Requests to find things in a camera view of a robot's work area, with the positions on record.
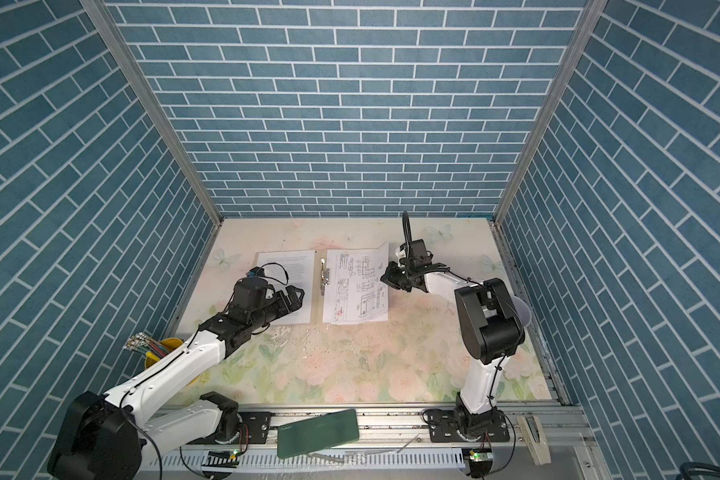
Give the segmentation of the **metal folder clip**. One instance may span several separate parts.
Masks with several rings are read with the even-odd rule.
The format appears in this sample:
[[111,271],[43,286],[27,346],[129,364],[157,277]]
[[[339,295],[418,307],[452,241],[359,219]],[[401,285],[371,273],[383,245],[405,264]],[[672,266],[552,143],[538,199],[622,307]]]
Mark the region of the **metal folder clip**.
[[320,260],[320,293],[322,296],[325,295],[329,282],[330,269],[328,268],[327,260],[325,258],[322,258]]

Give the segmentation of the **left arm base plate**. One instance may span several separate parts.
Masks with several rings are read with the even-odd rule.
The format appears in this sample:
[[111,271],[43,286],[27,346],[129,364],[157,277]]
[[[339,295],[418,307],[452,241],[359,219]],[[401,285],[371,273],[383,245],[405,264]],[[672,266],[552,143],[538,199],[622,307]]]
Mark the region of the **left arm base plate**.
[[190,442],[191,445],[265,444],[272,414],[270,412],[223,413],[218,426],[210,435]]

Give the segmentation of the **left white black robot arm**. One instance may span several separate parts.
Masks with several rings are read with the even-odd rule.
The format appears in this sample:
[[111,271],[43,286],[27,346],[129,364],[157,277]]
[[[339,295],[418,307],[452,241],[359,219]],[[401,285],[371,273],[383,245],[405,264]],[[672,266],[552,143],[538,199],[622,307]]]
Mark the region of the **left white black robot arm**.
[[278,290],[268,277],[239,279],[225,308],[178,348],[103,394],[86,391],[69,405],[48,460],[56,479],[132,479],[151,462],[195,440],[245,446],[250,438],[236,401],[207,392],[171,414],[159,410],[256,333],[303,306],[305,292]]

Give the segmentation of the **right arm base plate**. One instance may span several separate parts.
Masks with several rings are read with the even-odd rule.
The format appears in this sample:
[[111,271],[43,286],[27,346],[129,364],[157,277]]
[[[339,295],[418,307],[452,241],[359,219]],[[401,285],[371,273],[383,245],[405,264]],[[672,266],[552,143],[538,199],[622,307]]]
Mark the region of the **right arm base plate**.
[[492,409],[471,414],[463,407],[454,410],[426,409],[421,412],[432,443],[508,442],[510,433],[503,412]]

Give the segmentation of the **printed text sheet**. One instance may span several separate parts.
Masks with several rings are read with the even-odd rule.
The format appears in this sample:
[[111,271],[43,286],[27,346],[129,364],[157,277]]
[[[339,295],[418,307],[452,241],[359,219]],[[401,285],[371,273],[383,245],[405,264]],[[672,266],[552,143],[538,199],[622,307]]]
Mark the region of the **printed text sheet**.
[[316,252],[313,250],[261,252],[256,266],[264,268],[264,275],[273,277],[288,286],[304,291],[302,307],[273,322],[274,327],[307,325],[312,320],[312,300],[315,277]]

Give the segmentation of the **beige paper folder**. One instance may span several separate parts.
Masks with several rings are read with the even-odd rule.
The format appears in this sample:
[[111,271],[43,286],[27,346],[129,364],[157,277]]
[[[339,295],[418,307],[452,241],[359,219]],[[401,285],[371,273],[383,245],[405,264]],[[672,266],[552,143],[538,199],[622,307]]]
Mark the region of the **beige paper folder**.
[[[313,300],[312,300],[312,324],[325,324],[322,322],[323,312],[323,296],[320,293],[320,260],[326,258],[328,250],[342,250],[342,249],[326,249],[326,250],[313,250],[316,252],[316,265],[315,265],[315,277],[313,286]],[[284,289],[287,284],[280,280],[266,276],[265,279],[275,287],[275,290]]]

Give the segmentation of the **technical drawing sheet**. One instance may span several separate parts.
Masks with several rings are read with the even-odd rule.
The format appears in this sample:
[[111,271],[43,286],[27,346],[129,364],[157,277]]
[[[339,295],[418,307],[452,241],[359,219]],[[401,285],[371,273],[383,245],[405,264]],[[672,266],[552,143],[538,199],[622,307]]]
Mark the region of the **technical drawing sheet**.
[[389,244],[375,249],[328,250],[322,322],[356,325],[388,320],[389,287],[381,281]]

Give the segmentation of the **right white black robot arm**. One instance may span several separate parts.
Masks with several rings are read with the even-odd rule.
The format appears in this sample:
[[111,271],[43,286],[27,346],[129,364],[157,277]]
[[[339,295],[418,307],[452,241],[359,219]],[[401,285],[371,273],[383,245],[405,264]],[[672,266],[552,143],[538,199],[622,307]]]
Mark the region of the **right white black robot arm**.
[[499,278],[477,281],[434,262],[425,242],[414,240],[408,230],[381,281],[396,290],[417,289],[454,303],[461,339],[472,358],[457,396],[456,419],[465,430],[497,418],[496,395],[505,363],[524,342],[532,319],[527,304],[511,295]]

